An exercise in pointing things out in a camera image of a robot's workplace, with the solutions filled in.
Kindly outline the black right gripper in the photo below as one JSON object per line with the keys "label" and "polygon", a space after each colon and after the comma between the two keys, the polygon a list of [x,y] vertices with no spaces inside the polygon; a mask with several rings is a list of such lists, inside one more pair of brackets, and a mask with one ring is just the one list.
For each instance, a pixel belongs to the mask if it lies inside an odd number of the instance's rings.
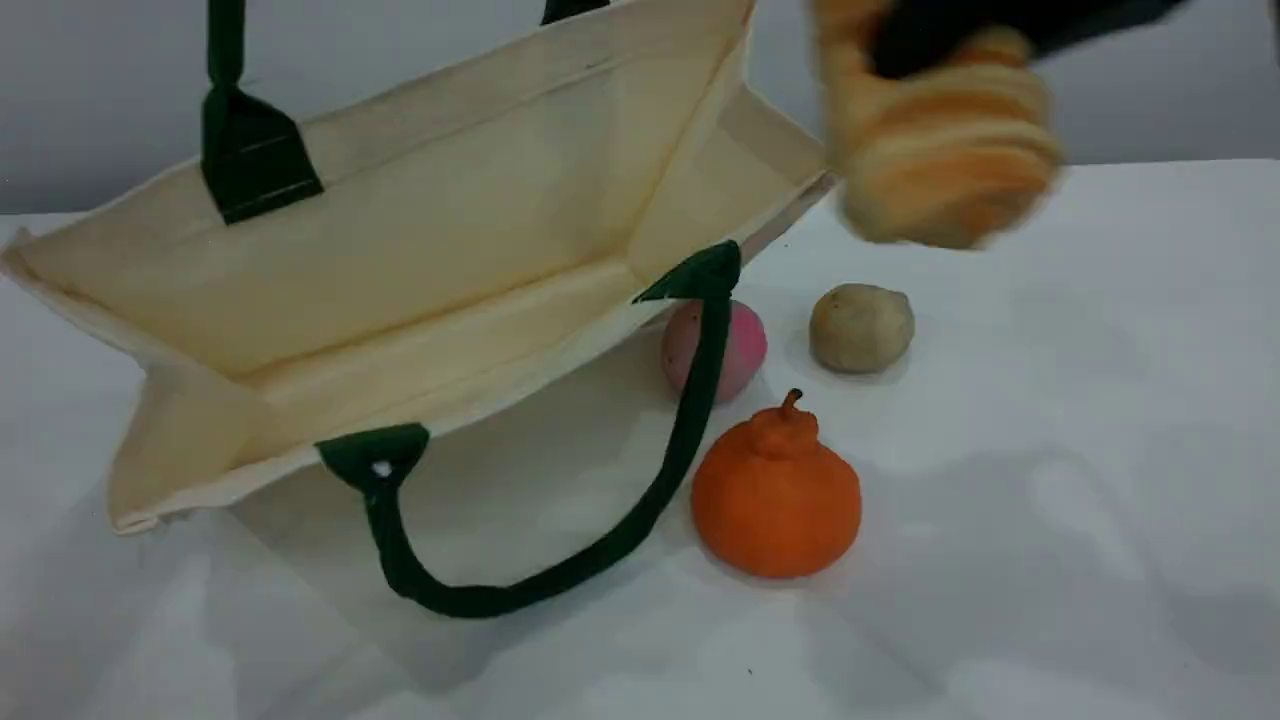
{"label": "black right gripper", "polygon": [[945,60],[989,26],[1029,31],[1036,59],[1166,20],[1187,1],[892,1],[870,44],[874,72],[901,79]]}

